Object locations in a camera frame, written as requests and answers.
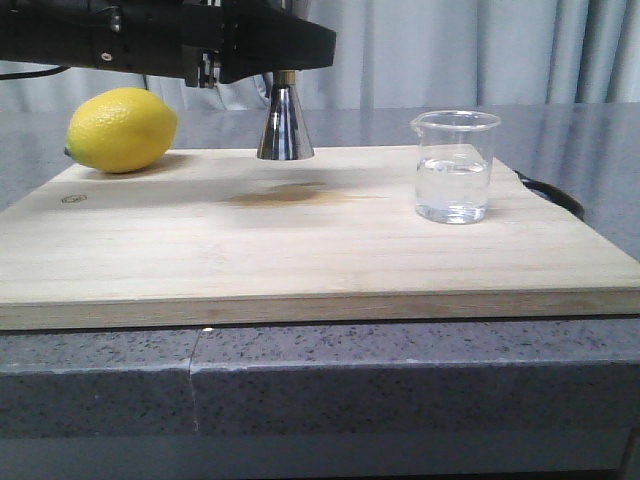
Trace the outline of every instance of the glass beaker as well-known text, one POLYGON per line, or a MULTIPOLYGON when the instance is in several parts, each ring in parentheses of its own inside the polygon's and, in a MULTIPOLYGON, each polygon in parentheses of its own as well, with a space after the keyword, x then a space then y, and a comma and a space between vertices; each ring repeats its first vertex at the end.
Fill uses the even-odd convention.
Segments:
POLYGON ((488 204, 494 132, 501 120, 484 112, 440 110, 419 115, 416 211, 440 223, 482 220, 488 204))

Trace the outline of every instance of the white curtain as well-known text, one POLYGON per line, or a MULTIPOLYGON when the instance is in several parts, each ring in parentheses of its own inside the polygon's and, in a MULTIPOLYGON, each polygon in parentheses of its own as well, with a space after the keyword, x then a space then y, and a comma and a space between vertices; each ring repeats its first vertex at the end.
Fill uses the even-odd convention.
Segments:
MULTIPOLYGON (((638 0, 312 0, 309 20, 338 44, 333 67, 298 75, 305 108, 640 101, 638 0)), ((146 85, 177 110, 268 103, 261 76, 201 90, 72 69, 0 82, 0 109, 69 110, 122 85, 146 85)))

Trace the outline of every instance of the chrome nozzle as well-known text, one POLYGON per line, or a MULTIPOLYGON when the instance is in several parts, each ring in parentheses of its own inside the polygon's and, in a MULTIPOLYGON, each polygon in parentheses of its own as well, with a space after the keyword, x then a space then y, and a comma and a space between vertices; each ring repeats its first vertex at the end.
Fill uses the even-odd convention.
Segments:
POLYGON ((296 90, 296 73, 273 73, 271 104, 258 147, 258 158, 299 160, 313 157, 309 132, 302 117, 296 90))

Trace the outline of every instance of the circular mark on board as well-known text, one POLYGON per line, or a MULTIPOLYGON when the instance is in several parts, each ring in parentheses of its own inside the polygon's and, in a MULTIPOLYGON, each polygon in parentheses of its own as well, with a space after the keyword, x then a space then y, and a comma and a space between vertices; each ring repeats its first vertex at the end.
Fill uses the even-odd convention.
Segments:
POLYGON ((83 200, 86 200, 87 196, 86 195, 69 195, 67 197, 64 197, 61 202, 62 203, 78 203, 78 202, 82 202, 83 200))

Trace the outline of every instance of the wood grain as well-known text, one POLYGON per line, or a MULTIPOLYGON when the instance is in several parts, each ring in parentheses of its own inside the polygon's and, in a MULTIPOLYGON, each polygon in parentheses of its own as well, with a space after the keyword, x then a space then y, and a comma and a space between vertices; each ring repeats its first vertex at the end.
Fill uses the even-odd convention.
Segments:
POLYGON ((498 161, 482 222, 417 215, 416 150, 73 166, 0 214, 0 329, 640 313, 640 264, 498 161))

